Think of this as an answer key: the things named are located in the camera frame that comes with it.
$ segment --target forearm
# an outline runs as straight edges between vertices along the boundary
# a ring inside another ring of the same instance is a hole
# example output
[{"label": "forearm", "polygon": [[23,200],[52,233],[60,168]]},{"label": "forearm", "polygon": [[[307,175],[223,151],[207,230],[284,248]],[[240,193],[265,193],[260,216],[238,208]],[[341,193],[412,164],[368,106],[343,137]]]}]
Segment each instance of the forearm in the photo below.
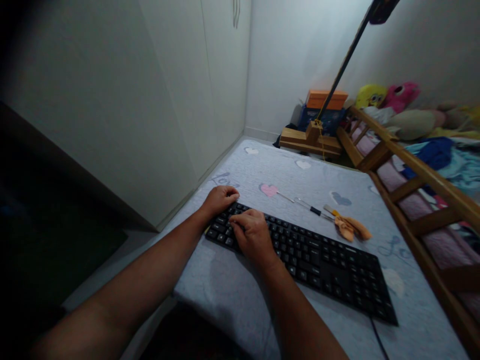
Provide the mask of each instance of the forearm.
[{"label": "forearm", "polygon": [[280,260],[260,273],[288,359],[348,358]]},{"label": "forearm", "polygon": [[172,292],[209,220],[201,209],[195,212],[64,318],[35,353],[41,358],[118,358]]}]

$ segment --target blue box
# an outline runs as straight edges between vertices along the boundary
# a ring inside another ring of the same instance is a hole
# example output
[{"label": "blue box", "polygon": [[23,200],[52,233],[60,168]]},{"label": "blue box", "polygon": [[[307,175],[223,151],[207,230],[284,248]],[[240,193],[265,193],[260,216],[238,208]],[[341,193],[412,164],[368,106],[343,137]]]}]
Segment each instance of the blue box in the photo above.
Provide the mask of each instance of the blue box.
[{"label": "blue box", "polygon": [[[345,108],[341,110],[326,110],[321,117],[321,124],[323,126],[322,134],[324,136],[335,136],[340,122],[345,116]],[[315,120],[320,113],[320,109],[307,107],[303,104],[301,107],[300,120],[298,121],[298,130],[307,131],[310,122]]]}]

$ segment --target wardrobe door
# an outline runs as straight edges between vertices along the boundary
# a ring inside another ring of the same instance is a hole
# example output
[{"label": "wardrobe door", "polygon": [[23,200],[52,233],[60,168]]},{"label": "wardrobe door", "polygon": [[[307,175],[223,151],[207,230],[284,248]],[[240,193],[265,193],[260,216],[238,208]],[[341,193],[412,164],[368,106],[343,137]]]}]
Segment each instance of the wardrobe door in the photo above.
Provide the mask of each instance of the wardrobe door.
[{"label": "wardrobe door", "polygon": [[139,2],[197,180],[222,154],[214,115],[202,3]]},{"label": "wardrobe door", "polygon": [[2,100],[156,226],[197,179],[139,3],[32,16]]},{"label": "wardrobe door", "polygon": [[202,0],[206,49],[219,151],[245,126],[250,43],[250,0]]}]

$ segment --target pink heart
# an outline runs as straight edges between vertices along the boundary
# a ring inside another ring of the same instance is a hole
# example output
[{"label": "pink heart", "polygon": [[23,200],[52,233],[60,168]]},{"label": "pink heart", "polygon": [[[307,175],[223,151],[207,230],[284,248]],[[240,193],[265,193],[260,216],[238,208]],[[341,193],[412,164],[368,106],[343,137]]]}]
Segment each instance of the pink heart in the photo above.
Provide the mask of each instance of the pink heart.
[{"label": "pink heart", "polygon": [[277,193],[279,189],[275,185],[268,186],[267,184],[262,184],[260,186],[260,191],[271,198],[273,195]]}]

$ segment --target bed sheet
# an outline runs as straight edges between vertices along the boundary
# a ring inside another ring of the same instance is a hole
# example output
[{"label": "bed sheet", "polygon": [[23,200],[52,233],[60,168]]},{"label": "bed sheet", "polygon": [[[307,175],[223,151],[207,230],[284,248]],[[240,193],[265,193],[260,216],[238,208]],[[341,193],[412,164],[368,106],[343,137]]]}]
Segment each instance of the bed sheet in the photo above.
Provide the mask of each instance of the bed sheet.
[{"label": "bed sheet", "polygon": [[[364,127],[365,124],[360,124],[355,130],[352,135],[354,140]],[[366,156],[375,146],[376,144],[366,136],[357,144],[357,148],[363,156]],[[394,158],[390,159],[377,171],[378,177],[389,192],[407,182],[407,179],[397,171],[394,161]],[[432,205],[417,192],[400,201],[398,205],[411,221],[434,211]],[[480,255],[451,227],[422,236],[422,240],[440,269],[480,263]],[[480,322],[480,295],[475,293],[459,293],[458,295],[475,319]]]},{"label": "bed sheet", "polygon": [[[253,140],[241,142],[198,189],[161,236],[203,203],[217,185],[231,185],[239,201],[333,239],[344,241],[331,222],[276,194],[329,204],[361,221],[373,234],[354,247],[379,257],[399,327],[376,321],[391,359],[455,358],[467,355],[370,177]],[[367,316],[299,285],[351,359],[382,359]],[[280,359],[275,315],[250,264],[203,235],[174,289],[254,359]]]}]

